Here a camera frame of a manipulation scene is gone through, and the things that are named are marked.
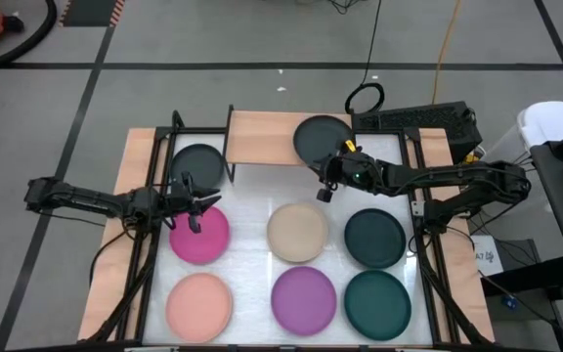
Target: table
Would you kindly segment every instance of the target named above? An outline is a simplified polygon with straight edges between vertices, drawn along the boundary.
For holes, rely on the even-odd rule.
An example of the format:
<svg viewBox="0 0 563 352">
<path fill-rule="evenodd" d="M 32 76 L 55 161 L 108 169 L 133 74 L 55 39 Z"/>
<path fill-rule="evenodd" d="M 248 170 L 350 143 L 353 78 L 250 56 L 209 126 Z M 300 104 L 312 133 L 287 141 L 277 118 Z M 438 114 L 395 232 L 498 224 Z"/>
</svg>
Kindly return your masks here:
<svg viewBox="0 0 563 352">
<path fill-rule="evenodd" d="M 291 134 L 296 124 L 300 122 L 301 116 L 314 115 L 313 113 L 270 113 L 279 121 L 274 127 L 269 128 L 270 135 L 278 139 L 288 139 L 291 141 Z M 255 114 L 244 114 L 245 118 L 253 118 Z M 349 123 L 349 116 L 337 116 Z M 233 136 L 241 135 L 243 138 L 252 138 L 261 136 L 262 131 L 252 128 L 252 123 L 240 123 L 246 120 L 234 119 L 238 124 L 233 123 L 230 126 L 230 134 Z M 447 136 L 442 129 L 420 129 L 420 143 L 423 148 L 424 162 L 426 166 L 448 165 L 452 163 Z M 129 131 L 127 142 L 121 165 L 119 168 L 115 193 L 127 192 L 133 188 L 145 185 L 147 170 L 152 153 L 154 129 L 131 129 Z M 261 139 L 261 141 L 270 141 L 270 138 Z M 229 138 L 228 159 L 236 161 L 238 156 L 232 147 L 232 137 Z M 415 165 L 413 148 L 409 148 L 411 164 Z M 166 145 L 160 150 L 160 159 L 166 153 Z M 292 164 L 292 160 L 281 162 L 282 164 Z M 161 165 L 156 170 L 155 181 L 159 182 L 162 174 Z M 458 192 L 457 187 L 445 187 L 432 189 L 431 194 L 435 199 L 450 198 Z M 463 219 L 454 219 L 450 226 L 468 232 L 466 221 Z M 117 220 L 108 220 L 102 245 L 121 232 L 120 222 Z M 130 262 L 130 256 L 133 244 L 129 241 L 118 241 L 108 247 L 103 255 L 99 258 L 95 269 L 95 280 L 93 281 L 86 310 L 82 319 L 79 338 L 85 338 L 94 333 L 106 317 L 111 313 L 113 307 L 121 298 L 127 270 Z M 486 306 L 484 292 L 481 287 L 479 275 L 477 273 L 477 264 L 474 252 L 470 246 L 468 239 L 462 235 L 446 232 L 442 235 L 442 247 L 446 261 L 446 268 L 449 276 L 449 284 L 452 290 L 452 296 L 462 309 L 466 317 L 475 327 L 490 340 L 494 340 L 490 317 Z M 440 339 L 442 341 L 450 341 L 447 320 L 445 316 L 444 306 L 436 294 L 436 310 L 437 320 L 440 330 Z M 138 297 L 131 306 L 130 318 L 126 329 L 126 338 L 134 336 L 135 322 L 138 317 L 140 306 L 140 297 Z M 463 334 L 460 334 L 462 341 L 465 341 Z"/>
</svg>

